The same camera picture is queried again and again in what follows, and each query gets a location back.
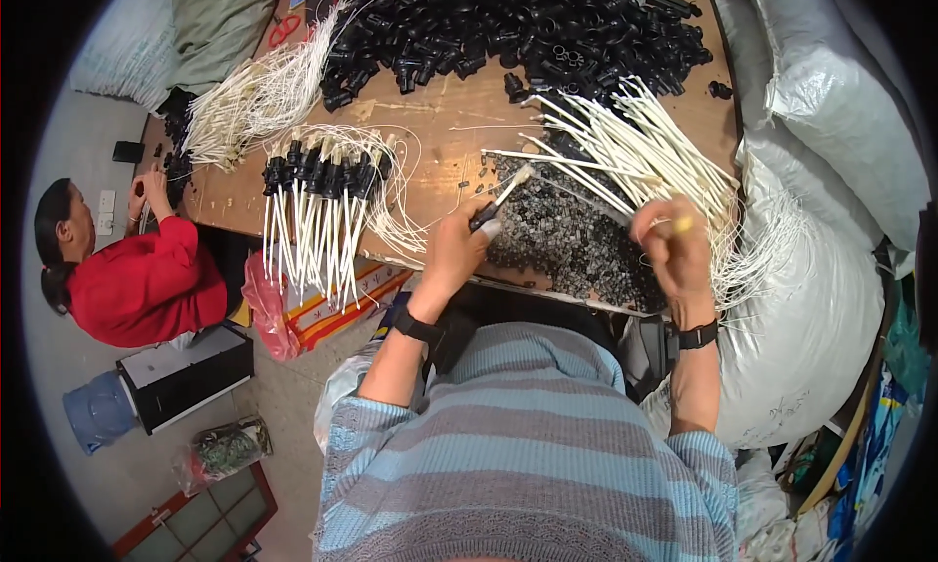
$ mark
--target electrical outlet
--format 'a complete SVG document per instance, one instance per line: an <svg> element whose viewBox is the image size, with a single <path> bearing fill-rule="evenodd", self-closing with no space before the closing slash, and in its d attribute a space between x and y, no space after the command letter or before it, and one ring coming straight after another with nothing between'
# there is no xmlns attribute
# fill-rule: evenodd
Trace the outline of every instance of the electrical outlet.
<svg viewBox="0 0 938 562"><path fill-rule="evenodd" d="M114 215L101 213L98 215L98 223L95 225L95 234L99 237L109 237L113 232Z"/></svg>
<svg viewBox="0 0 938 562"><path fill-rule="evenodd" d="M112 214L114 211L114 191L113 190L101 190L100 199L98 200L98 212L100 214Z"/></svg>

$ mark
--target table surface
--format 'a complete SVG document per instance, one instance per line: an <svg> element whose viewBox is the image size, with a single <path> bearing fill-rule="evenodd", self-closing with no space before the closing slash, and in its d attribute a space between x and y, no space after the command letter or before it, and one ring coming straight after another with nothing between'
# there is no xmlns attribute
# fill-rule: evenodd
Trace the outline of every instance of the table surface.
<svg viewBox="0 0 938 562"><path fill-rule="evenodd" d="M677 126L706 157L730 173L736 173L733 156L739 142L735 99L714 99L707 86L717 80L732 86L728 57L725 51L719 19L710 0L687 0L695 2L703 16L688 22L703 29L703 45L713 52L714 59L706 65L691 69L684 87L686 93L679 97L666 96L661 103L674 118ZM289 0L279 0L277 14L287 12ZM294 32L288 40L301 40L302 30ZM264 37L255 56L270 49ZM382 134L393 133L403 138L408 146L406 170L414 168L415 154L419 152L411 180L408 183L407 213L417 223L426 225L449 213L464 199L475 195L476 186L483 180L478 178L481 169L479 149L520 150L526 143L518 136L519 131L537 134L537 128L474 128L511 125L536 125L530 117L538 110L509 104L505 94L503 76L506 70L497 63L488 63L476 75L461 82L455 74L445 77L434 76L428 86L417 87L416 91L401 96L391 71L383 69L372 78L352 104L330 114L317 105L310 114L309 124L347 124L356 127L392 125L401 128L384 128ZM523 68L514 72L523 78ZM144 131L147 145L145 158L138 170L147 169L158 143L171 147L166 138L163 123L151 116ZM180 212L191 220L249 235L260 235L263 228L264 169L263 149L255 150L233 173L225 173L214 166L196 167L186 186ZM459 188L463 180L469 186ZM491 179L484 180L486 186ZM489 197L486 193L478 197ZM359 245L362 256L411 268L414 263L402 259L371 232L365 232ZM517 269L501 269L483 264L477 271L478 279L494 286L517 288L525 282L534 282L530 293L559 298L569 302L605 310L635 313L632 308L614 308L596 299L580 300L564 294L545 291L550 287L546 275L535 274L532 269L523 273Z"/></svg>

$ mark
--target red scissors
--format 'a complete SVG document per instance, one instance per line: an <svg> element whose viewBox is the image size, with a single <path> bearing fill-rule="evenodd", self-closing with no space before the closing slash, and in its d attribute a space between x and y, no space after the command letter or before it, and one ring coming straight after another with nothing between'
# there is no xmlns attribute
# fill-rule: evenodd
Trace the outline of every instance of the red scissors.
<svg viewBox="0 0 938 562"><path fill-rule="evenodd" d="M302 20L297 14L291 14L285 19L281 19L280 17L274 15L274 22L276 26L271 29L270 35L267 37L267 45L271 49L283 44L283 42L287 40L287 37L290 35L290 33L299 28L299 24L302 22Z"/></svg>

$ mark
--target wristwatch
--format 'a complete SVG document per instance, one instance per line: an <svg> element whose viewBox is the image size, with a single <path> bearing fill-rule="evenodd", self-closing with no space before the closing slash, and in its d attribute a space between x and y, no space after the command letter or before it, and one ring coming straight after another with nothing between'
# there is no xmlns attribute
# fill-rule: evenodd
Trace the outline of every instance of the wristwatch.
<svg viewBox="0 0 938 562"><path fill-rule="evenodd" d="M394 310L391 326L405 336L427 343L431 350L436 348L445 332L441 327L417 320L407 310L406 305L399 306L397 310Z"/></svg>
<svg viewBox="0 0 938 562"><path fill-rule="evenodd" d="M698 325L686 332L677 332L677 344L681 350L703 348L717 339L717 319L706 325Z"/></svg>

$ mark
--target white bag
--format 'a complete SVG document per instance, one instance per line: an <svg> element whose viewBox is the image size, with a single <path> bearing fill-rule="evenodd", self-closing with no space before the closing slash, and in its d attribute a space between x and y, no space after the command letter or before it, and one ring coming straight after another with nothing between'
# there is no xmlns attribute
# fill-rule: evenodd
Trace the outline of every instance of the white bag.
<svg viewBox="0 0 938 562"><path fill-rule="evenodd" d="M749 453L748 460L736 469L736 489L736 541L745 542L761 528L788 517L788 495L772 474L768 451Z"/></svg>
<svg viewBox="0 0 938 562"><path fill-rule="evenodd" d="M772 51L766 116L843 178L893 244L913 251L931 199L912 135L833 0L752 0Z"/></svg>
<svg viewBox="0 0 938 562"><path fill-rule="evenodd" d="M780 181L746 154L746 233L751 246L771 220ZM730 450L777 446L814 432L847 400L883 317L873 256L807 212L806 231L780 251L766 294L727 312L717 338L721 398L717 438ZM671 427L670 380L641 402L662 438Z"/></svg>
<svg viewBox="0 0 938 562"><path fill-rule="evenodd" d="M808 562L833 559L835 542L827 538L830 514L836 497L824 499L798 521L783 519L763 527L748 540L741 540L741 562Z"/></svg>
<svg viewBox="0 0 938 562"><path fill-rule="evenodd" d="M68 73L71 89L130 98L150 113L178 67L172 0L113 0Z"/></svg>
<svg viewBox="0 0 938 562"><path fill-rule="evenodd" d="M840 175L783 125L763 124L772 63L755 8L748 0L714 2L733 54L735 89L746 129L740 148L771 169L803 209L864 250L874 250L883 231Z"/></svg>
<svg viewBox="0 0 938 562"><path fill-rule="evenodd" d="M369 341L356 354L346 358L325 381L319 395L319 403L316 404L316 415L312 419L312 435L316 438L316 444L319 445L323 456L329 448L329 426L336 404L358 389L358 384L365 378L383 343L384 338Z"/></svg>

